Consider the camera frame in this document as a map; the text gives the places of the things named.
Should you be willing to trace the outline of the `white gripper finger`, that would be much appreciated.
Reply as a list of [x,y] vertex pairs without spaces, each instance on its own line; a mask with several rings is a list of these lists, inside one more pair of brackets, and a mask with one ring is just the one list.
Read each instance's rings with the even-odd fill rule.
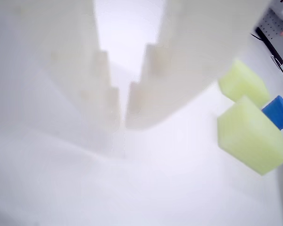
[[230,68],[267,0],[168,0],[157,41],[130,86],[127,129],[150,128],[188,104]]
[[100,49],[92,0],[0,0],[30,53],[88,122],[92,146],[109,152],[120,126],[119,90]]

